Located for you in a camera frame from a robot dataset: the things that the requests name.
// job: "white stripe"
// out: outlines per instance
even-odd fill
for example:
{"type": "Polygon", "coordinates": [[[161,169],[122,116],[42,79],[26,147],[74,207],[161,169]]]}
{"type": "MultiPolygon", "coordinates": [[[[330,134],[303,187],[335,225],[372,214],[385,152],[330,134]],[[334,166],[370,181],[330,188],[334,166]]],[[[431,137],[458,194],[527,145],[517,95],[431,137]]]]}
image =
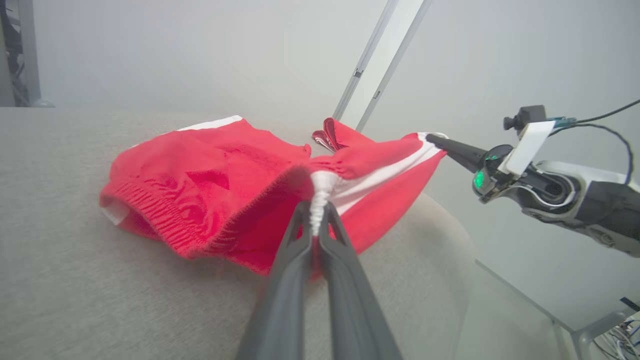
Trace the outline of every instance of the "white stripe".
{"type": "Polygon", "coordinates": [[[199,124],[183,127],[182,129],[178,129],[177,131],[185,131],[185,130],[201,130],[201,129],[216,129],[218,127],[223,127],[225,125],[233,124],[236,121],[242,120],[242,116],[234,115],[232,117],[227,117],[224,119],[201,122],[199,124]]]}
{"type": "Polygon", "coordinates": [[[324,142],[324,139],[322,139],[322,138],[314,138],[314,139],[315,139],[315,140],[316,140],[316,142],[317,142],[317,143],[319,143],[320,145],[322,145],[322,146],[326,147],[327,149],[331,150],[332,152],[335,152],[335,149],[334,149],[331,145],[329,145],[329,144],[327,144],[326,142],[324,142]]]}
{"type": "MultiPolygon", "coordinates": [[[[396,163],[381,167],[357,179],[346,180],[339,177],[336,173],[326,170],[314,172],[311,174],[311,180],[314,184],[316,194],[328,192],[329,195],[328,198],[318,196],[317,200],[316,196],[314,196],[311,200],[312,208],[314,205],[316,207],[321,205],[321,207],[324,208],[326,201],[329,200],[336,207],[338,214],[342,215],[357,204],[358,201],[376,191],[389,180],[432,158],[440,152],[440,149],[432,143],[425,141],[427,134],[428,133],[417,134],[418,138],[422,141],[422,147],[420,147],[418,151],[396,163]]],[[[311,229],[314,236],[318,235],[322,216],[322,213],[312,216],[311,229]]]]}

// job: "black cable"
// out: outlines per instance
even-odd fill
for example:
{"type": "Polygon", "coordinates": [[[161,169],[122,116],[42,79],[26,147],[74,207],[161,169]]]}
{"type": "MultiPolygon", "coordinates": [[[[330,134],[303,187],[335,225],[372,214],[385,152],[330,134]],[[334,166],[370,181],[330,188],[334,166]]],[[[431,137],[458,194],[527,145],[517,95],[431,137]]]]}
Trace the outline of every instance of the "black cable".
{"type": "MultiPolygon", "coordinates": [[[[625,108],[622,109],[618,109],[616,111],[614,111],[614,113],[616,113],[617,111],[621,111],[624,110],[625,108]]],[[[593,118],[593,120],[597,120],[597,119],[601,119],[602,117],[597,117],[597,118],[593,118]]],[[[606,126],[602,126],[602,125],[596,125],[596,124],[574,124],[574,125],[570,125],[567,127],[562,127],[561,129],[555,130],[553,133],[551,133],[549,136],[554,136],[555,134],[558,134],[560,131],[563,130],[567,130],[567,129],[573,129],[574,127],[597,127],[599,129],[603,129],[606,130],[610,133],[612,133],[613,135],[616,135],[620,141],[622,141],[625,146],[627,147],[627,154],[628,154],[628,158],[629,158],[629,164],[628,164],[628,170],[627,170],[627,178],[625,179],[625,185],[629,185],[629,183],[631,182],[631,174],[634,172],[634,153],[631,151],[631,145],[629,145],[629,142],[627,141],[627,139],[625,139],[624,137],[622,137],[622,135],[620,135],[617,131],[613,131],[612,129],[609,129],[606,126]]]]}
{"type": "Polygon", "coordinates": [[[602,351],[603,354],[605,354],[606,356],[609,356],[611,359],[614,360],[618,360],[618,356],[614,356],[611,355],[610,353],[608,353],[608,351],[606,351],[605,349],[603,349],[597,342],[596,339],[593,339],[593,343],[600,349],[600,351],[602,351]]]}
{"type": "Polygon", "coordinates": [[[631,351],[629,351],[629,349],[627,349],[626,347],[622,347],[622,350],[624,350],[627,354],[629,354],[629,355],[631,355],[631,356],[633,356],[633,357],[636,357],[636,355],[635,355],[634,353],[632,353],[631,351]]]}
{"type": "Polygon", "coordinates": [[[24,60],[22,61],[22,65],[20,65],[20,68],[18,68],[18,71],[15,72],[15,75],[13,75],[13,77],[18,79],[20,77],[20,74],[22,74],[22,70],[24,70],[24,60]]]}
{"type": "Polygon", "coordinates": [[[583,124],[583,123],[585,123],[585,122],[591,122],[591,121],[596,121],[596,120],[604,119],[604,118],[606,118],[606,117],[610,117],[611,115],[617,114],[617,113],[621,112],[622,110],[629,109],[631,106],[633,106],[633,105],[637,105],[637,104],[640,104],[640,100],[636,100],[636,101],[632,102],[632,103],[631,103],[631,104],[629,104],[629,105],[624,105],[624,106],[623,106],[623,107],[621,107],[620,109],[614,110],[614,111],[612,111],[612,112],[610,112],[610,113],[606,113],[606,114],[601,115],[601,116],[592,117],[591,119],[578,120],[578,121],[576,121],[575,123],[576,123],[576,124],[583,124]]]}

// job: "gray fabric surface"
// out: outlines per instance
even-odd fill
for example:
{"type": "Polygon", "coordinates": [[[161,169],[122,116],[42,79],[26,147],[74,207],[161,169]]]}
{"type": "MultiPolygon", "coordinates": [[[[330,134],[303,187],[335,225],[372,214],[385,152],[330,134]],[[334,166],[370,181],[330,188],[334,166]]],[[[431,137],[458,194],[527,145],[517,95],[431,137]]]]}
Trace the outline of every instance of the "gray fabric surface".
{"type": "MultiPolygon", "coordinates": [[[[119,152],[229,115],[0,109],[1,359],[233,358],[263,278],[220,259],[184,260],[98,208],[119,152]]],[[[321,127],[249,121],[298,145],[321,127]]],[[[426,195],[361,255],[405,358],[453,357],[473,255],[426,195]]],[[[306,358],[330,359],[324,281],[309,286],[305,313],[306,358]]]]}

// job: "clothing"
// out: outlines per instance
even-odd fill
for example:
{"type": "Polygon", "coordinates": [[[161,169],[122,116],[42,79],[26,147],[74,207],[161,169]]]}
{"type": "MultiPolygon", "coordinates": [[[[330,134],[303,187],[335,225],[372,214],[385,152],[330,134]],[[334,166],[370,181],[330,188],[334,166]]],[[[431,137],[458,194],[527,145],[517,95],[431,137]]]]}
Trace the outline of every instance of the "clothing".
{"type": "Polygon", "coordinates": [[[283,142],[240,116],[206,122],[121,153],[100,206],[116,225],[184,258],[223,256],[267,275],[301,200],[312,201],[314,234],[332,201],[358,253],[382,237],[444,156],[425,136],[360,139],[310,159],[308,145],[283,142]]]}
{"type": "Polygon", "coordinates": [[[324,120],[323,129],[314,131],[312,137],[317,143],[333,152],[345,147],[375,143],[370,138],[333,118],[324,120]]]}

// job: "robotic hand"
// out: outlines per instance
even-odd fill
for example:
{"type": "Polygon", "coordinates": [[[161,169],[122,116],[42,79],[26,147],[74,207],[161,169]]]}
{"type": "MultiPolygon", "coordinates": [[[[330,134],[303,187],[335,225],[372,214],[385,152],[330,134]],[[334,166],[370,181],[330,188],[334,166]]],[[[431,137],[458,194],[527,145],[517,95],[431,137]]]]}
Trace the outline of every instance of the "robotic hand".
{"type": "Polygon", "coordinates": [[[435,134],[426,140],[475,174],[472,189],[483,204],[507,197],[530,217],[640,258],[640,188],[630,173],[558,161],[531,163],[554,129],[576,123],[573,118],[547,119],[544,106],[528,106],[504,119],[505,130],[518,132],[515,148],[499,145],[486,151],[435,134]]]}

